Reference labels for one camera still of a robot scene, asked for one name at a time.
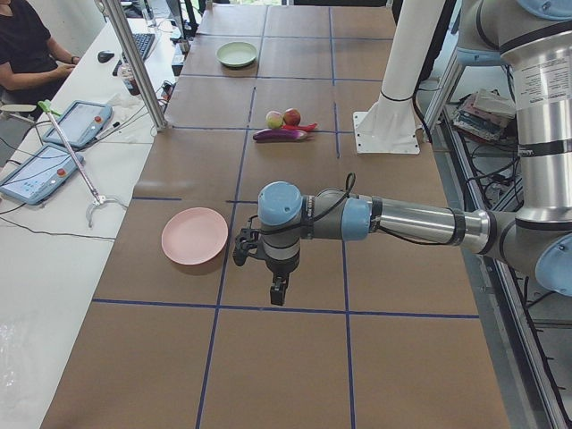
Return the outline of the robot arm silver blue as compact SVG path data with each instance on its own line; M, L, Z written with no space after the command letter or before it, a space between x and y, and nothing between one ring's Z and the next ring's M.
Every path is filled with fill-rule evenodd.
M258 196L258 258L282 305L303 239L362 240L382 231L425 245L461 246L512 266L547 290L571 292L571 4L466 1L461 48L495 53L513 71L524 203L515 213L420 206L351 188L304 196L284 181Z

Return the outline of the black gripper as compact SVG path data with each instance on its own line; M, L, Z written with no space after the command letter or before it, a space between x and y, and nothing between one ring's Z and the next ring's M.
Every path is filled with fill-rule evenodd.
M287 259L268 257L267 268L273 273L273 284L270 287L270 301L274 306L283 306L286 296L286 278L299 266L299 255Z

